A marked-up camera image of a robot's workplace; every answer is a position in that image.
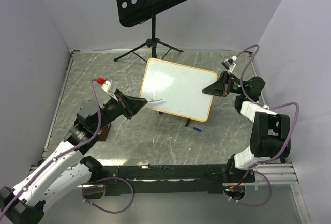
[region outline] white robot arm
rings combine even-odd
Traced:
[[[229,93],[239,94],[235,100],[237,112],[253,122],[253,129],[249,146],[229,160],[231,168],[247,170],[258,162],[268,161],[274,157],[284,145],[290,130],[290,118],[287,115],[277,114],[261,106],[258,102],[265,82],[260,77],[253,77],[240,83],[240,79],[229,72],[229,66],[224,64],[228,71],[222,72],[219,79],[202,90],[205,94],[226,97]],[[248,101],[247,95],[255,102]],[[288,143],[280,158],[286,158],[290,152]]]
[[[23,181],[0,189],[0,210],[13,224],[37,224],[58,199],[91,181],[102,165],[91,156],[83,156],[99,139],[97,127],[102,128],[121,115],[131,119],[147,104],[144,98],[126,96],[117,90],[115,80],[99,78],[97,82],[111,96],[100,114],[95,102],[82,104],[74,125],[56,150]]]

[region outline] whiteboard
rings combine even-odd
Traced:
[[[162,99],[149,102],[146,108],[205,122],[213,96],[203,94],[202,89],[216,80],[214,71],[151,58],[145,69],[140,97]]]

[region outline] purple cable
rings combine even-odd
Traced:
[[[241,52],[239,52],[239,54],[237,55],[237,57],[239,57],[240,55],[242,55],[244,52],[248,51],[249,49],[251,48],[254,48],[256,47],[256,50],[253,52],[252,56],[251,56],[251,59],[248,61],[248,63],[246,64],[246,66],[244,67],[243,69],[243,72],[242,72],[242,75],[240,77],[240,85],[242,87],[242,90],[243,90],[243,93],[244,95],[247,97],[248,100],[250,100],[251,102],[253,103],[256,103],[253,99],[251,99],[246,91],[245,91],[245,88],[244,88],[244,84],[243,84],[243,77],[244,77],[244,74],[248,68],[248,66],[252,63],[253,59],[255,58],[256,54],[258,53],[259,49],[260,49],[260,46],[258,44],[254,44],[244,50],[242,50]],[[278,157],[285,151],[288,143],[289,143],[289,140],[291,138],[291,135],[292,135],[292,132],[294,130],[294,127],[295,127],[295,124],[297,122],[297,119],[298,119],[298,115],[299,115],[299,110],[300,110],[300,107],[299,107],[299,104],[296,103],[296,102],[289,102],[289,103],[286,103],[286,104],[283,104],[283,105],[280,105],[280,106],[276,106],[276,107],[270,107],[269,109],[270,110],[274,110],[274,109],[280,109],[280,108],[283,108],[283,107],[287,107],[287,106],[290,106],[290,105],[295,105],[296,109],[295,109],[295,114],[294,114],[294,118],[293,118],[293,123],[292,123],[292,126],[290,128],[290,131],[289,131],[289,134],[287,135],[286,139],[285,139],[285,142],[284,142],[284,145],[282,146],[282,148],[280,149],[280,151],[274,156],[272,157],[271,159],[267,160],[267,161],[261,161],[261,162],[257,162],[257,164],[255,164],[254,166],[252,167],[249,167],[245,173],[245,175],[243,176],[243,179],[248,175],[248,173],[250,172],[250,170],[252,168],[254,168],[256,165],[259,165],[261,163],[269,163],[271,161],[274,161],[276,159],[278,159]]]
[[[230,201],[232,202],[235,202],[235,203],[238,203],[238,204],[241,204],[241,205],[245,205],[245,206],[251,206],[251,207],[261,207],[263,205],[266,205],[270,200],[271,200],[271,197],[273,195],[273,189],[271,187],[271,183],[270,181],[267,179],[267,177],[265,175],[263,175],[261,172],[258,172],[258,171],[254,171],[254,173],[257,173],[259,175],[261,175],[265,180],[266,182],[268,183],[268,188],[269,188],[269,196],[268,198],[262,202],[262,203],[259,203],[259,204],[255,204],[255,203],[247,203],[247,202],[242,202],[242,201],[236,201],[232,198],[230,198],[227,194],[224,194]]]
[[[130,189],[131,189],[131,199],[130,199],[128,205],[126,205],[126,207],[125,207],[124,209],[119,210],[119,211],[110,211],[110,210],[106,210],[106,209],[104,209],[103,207],[98,206],[97,204],[95,204],[95,203],[93,203],[93,202],[87,200],[87,199],[84,197],[84,192],[85,192],[86,190],[88,190],[88,189],[103,189],[102,187],[98,187],[98,186],[90,186],[90,187],[87,187],[87,188],[83,189],[83,191],[82,191],[82,197],[83,197],[83,200],[84,200],[85,202],[91,204],[92,206],[94,206],[94,207],[96,207],[96,208],[98,208],[98,209],[100,209],[100,210],[102,210],[102,211],[108,213],[108,214],[119,214],[119,213],[124,212],[124,211],[127,210],[127,209],[131,206],[131,204],[133,203],[133,199],[134,199],[134,191],[133,191],[133,187],[132,187],[132,185],[131,185],[128,181],[126,181],[125,179],[120,178],[120,177],[107,177],[107,178],[103,178],[103,179],[96,180],[95,183],[97,183],[97,182],[102,182],[102,181],[106,181],[106,180],[120,180],[120,181],[126,183],[127,185],[129,185],[129,187],[130,187]]]
[[[77,150],[80,147],[89,144],[97,135],[98,132],[101,128],[101,111],[100,111],[100,106],[99,106],[99,102],[98,102],[98,98],[97,95],[95,93],[94,87],[93,87],[93,82],[97,82],[98,79],[92,79],[91,80],[91,89],[92,89],[92,94],[94,96],[94,100],[95,103],[97,105],[97,112],[98,112],[98,126],[97,126],[97,130],[95,131],[95,133],[91,136],[91,138],[89,138],[88,140],[86,140],[85,142],[83,142],[82,144],[76,145],[75,147],[66,150],[63,153],[60,153],[59,155],[57,155],[55,157],[56,160],[58,160],[59,158],[63,157],[64,155],[70,153],[73,150]],[[45,165],[42,165],[42,168],[36,173],[36,175],[34,175],[30,181],[25,185],[25,188],[28,188],[37,178],[38,176],[43,173],[45,171],[46,168],[48,168],[48,166],[50,166],[54,161],[51,160],[48,163],[46,163]],[[4,210],[0,213],[0,221],[2,220],[2,218],[5,216],[6,212],[8,211],[8,209],[13,205],[13,203],[24,193],[24,190],[21,189],[16,196],[13,197],[13,199],[11,199],[11,201],[7,204],[7,206],[4,208]]]
[[[241,87],[242,87],[242,89],[243,89],[243,93],[244,93],[244,95],[247,97],[247,99],[250,100],[251,102],[255,102],[255,101],[254,101],[252,98],[250,98],[250,97],[248,96],[248,94],[246,93],[245,88],[244,88],[244,84],[243,84],[243,79],[244,79],[244,74],[245,74],[245,72],[246,72],[248,66],[252,63],[253,59],[255,58],[256,54],[258,53],[258,51],[259,51],[259,49],[260,49],[260,46],[259,46],[258,44],[254,44],[254,45],[252,45],[252,46],[250,46],[250,47],[248,47],[248,48],[242,50],[242,51],[239,52],[239,54],[237,55],[237,57],[239,57],[239,56],[242,55],[244,52],[247,52],[249,49],[254,48],[254,47],[256,47],[256,50],[253,52],[253,54],[252,54],[252,56],[251,56],[251,59],[248,61],[248,63],[247,63],[246,66],[244,67],[243,72],[242,72],[242,75],[240,76],[240,85],[241,85]]]

